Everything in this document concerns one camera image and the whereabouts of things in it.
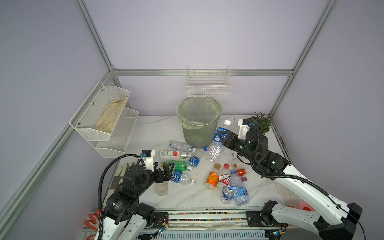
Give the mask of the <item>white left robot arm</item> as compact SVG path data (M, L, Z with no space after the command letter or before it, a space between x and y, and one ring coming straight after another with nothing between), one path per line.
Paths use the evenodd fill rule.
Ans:
M97 240L135 240L140 232L155 223L155 208L140 203L139 197L154 183L168 182L175 164L165 164L162 169L147 170L142 165L128 168L123 182L108 199L106 206L99 206Z

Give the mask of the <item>tall blue label water bottle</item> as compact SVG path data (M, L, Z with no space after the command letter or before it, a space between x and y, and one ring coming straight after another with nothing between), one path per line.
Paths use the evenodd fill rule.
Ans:
M221 154L223 153L223 145L221 143L220 137L224 139L226 137L226 134L219 134L219 132L226 132L229 130L229 127L231 126L230 120L225 120L224 123L217 128L213 142L209 146L208 153L206 155L206 159L208 161L211 161L213 163L218 163L221 158Z

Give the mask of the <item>short bottle blue white cap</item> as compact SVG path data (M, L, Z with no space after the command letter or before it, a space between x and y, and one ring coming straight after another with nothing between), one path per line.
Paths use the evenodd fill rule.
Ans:
M223 204L229 204L234 197L234 186L227 185L223 187L221 194L221 201Z

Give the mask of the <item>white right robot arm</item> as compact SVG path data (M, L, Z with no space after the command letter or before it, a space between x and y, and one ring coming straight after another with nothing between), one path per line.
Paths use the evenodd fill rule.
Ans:
M351 240L363 212L356 203L345 203L305 178L287 159L268 149L268 138L259 130L249 130L245 139L231 131L219 131L223 146L248 160L263 178L275 181L309 204L304 211L268 201L260 212L260 224L288 224L317 234L323 240Z

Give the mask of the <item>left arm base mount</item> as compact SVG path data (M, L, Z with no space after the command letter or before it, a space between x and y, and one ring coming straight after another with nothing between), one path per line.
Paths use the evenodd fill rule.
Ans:
M139 225L145 223L146 229L159 229L169 221L168 212L154 212L151 217L143 217L139 214L133 215L127 224L127 227L136 228Z

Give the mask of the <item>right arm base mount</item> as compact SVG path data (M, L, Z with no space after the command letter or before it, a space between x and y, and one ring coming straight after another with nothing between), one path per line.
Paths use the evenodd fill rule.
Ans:
M285 224L278 223L271 214L261 211L247 211L246 219L249 227L284 227Z

